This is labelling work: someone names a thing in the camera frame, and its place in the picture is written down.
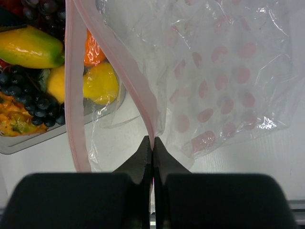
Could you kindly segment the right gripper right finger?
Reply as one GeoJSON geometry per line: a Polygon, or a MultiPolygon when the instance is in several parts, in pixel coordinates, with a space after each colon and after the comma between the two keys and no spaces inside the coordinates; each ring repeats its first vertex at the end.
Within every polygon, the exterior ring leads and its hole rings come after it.
{"type": "Polygon", "coordinates": [[[278,183],[263,174],[191,173],[160,138],[152,151],[159,229],[296,229],[278,183]]]}

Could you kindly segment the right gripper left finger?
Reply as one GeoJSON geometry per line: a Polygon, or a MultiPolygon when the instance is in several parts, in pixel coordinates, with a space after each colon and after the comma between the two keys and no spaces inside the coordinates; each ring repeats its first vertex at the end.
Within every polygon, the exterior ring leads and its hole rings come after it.
{"type": "Polygon", "coordinates": [[[111,173],[36,173],[15,187],[3,229],[148,229],[149,138],[111,173]]]}

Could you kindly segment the clear zip top bag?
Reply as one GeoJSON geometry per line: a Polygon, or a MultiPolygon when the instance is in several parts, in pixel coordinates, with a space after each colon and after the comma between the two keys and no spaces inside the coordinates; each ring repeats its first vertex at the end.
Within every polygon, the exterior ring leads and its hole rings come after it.
{"type": "Polygon", "coordinates": [[[290,125],[305,86],[304,1],[68,0],[66,10],[66,125],[78,172],[115,170],[145,136],[190,167],[290,125]],[[126,97],[85,124],[87,29],[126,97]]]}

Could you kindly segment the dark blue grape bunch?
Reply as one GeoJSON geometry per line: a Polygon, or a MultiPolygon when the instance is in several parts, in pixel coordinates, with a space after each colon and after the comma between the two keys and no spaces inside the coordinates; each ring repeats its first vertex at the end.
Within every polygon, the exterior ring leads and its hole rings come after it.
{"type": "Polygon", "coordinates": [[[65,124],[64,103],[46,91],[50,69],[30,69],[9,65],[0,70],[0,92],[23,104],[35,126],[51,128],[65,124]]]}

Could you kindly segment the yellow green mango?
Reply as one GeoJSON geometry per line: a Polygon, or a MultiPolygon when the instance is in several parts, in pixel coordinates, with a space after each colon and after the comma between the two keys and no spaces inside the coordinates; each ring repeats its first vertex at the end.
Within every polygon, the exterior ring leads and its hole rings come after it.
{"type": "Polygon", "coordinates": [[[0,58],[12,65],[49,69],[64,64],[63,43],[32,26],[0,33],[0,58]]]}

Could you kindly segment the red grape bunch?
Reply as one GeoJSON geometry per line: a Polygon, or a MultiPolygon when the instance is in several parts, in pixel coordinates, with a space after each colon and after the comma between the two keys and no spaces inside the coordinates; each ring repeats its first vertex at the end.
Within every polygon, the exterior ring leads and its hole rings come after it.
{"type": "Polygon", "coordinates": [[[64,41],[66,8],[64,0],[22,0],[23,17],[26,22],[64,41]]]}

